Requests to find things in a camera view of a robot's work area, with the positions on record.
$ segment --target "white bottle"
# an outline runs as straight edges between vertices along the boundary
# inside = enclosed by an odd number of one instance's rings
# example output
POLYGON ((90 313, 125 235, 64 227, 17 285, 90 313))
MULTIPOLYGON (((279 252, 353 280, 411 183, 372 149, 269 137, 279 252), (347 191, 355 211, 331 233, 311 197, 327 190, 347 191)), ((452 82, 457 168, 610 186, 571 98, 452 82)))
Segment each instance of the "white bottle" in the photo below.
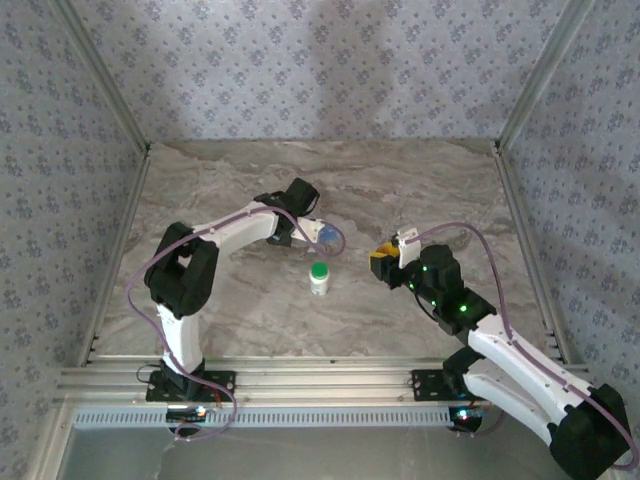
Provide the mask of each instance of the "white bottle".
POLYGON ((317 262, 309 270, 311 293, 324 295, 329 288, 329 266, 326 263, 317 262))

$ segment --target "patterned wall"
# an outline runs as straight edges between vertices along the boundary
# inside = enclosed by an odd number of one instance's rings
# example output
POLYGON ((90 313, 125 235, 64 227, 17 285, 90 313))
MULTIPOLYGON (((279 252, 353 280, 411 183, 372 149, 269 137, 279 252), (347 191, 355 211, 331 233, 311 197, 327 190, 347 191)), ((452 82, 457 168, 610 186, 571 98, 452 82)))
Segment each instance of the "patterned wall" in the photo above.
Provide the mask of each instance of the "patterned wall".
POLYGON ((139 154, 44 0, 0 7, 0 478, 86 332, 139 154))
POLYGON ((640 6, 598 0, 510 161, 568 335, 640 439, 640 6))
POLYGON ((74 3, 155 141, 497 137, 565 4, 74 3))

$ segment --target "table surface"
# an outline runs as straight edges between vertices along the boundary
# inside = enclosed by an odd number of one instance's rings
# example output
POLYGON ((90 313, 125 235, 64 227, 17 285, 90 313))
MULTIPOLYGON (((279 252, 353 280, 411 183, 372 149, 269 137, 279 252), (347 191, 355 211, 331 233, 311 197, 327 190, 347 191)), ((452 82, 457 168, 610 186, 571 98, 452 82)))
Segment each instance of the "table surface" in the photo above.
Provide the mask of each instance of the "table surface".
MULTIPOLYGON (((506 288, 509 318, 544 348, 542 318, 489 141, 188 142, 154 145, 111 295, 97 354, 160 354, 158 339, 128 309, 124 287, 175 221, 197 225, 244 207, 300 176, 320 192, 314 216, 343 229, 347 248, 328 260, 329 291, 310 293, 319 257, 305 245, 257 242, 218 263, 201 310, 205 355, 410 355, 446 357, 460 348, 422 313, 409 291, 390 291, 368 270, 368 253, 398 227, 419 231, 463 220, 486 235, 506 288)), ((495 283, 480 242, 453 229, 448 243, 465 282, 494 305, 495 283)), ((142 282, 133 299, 155 318, 142 282)))

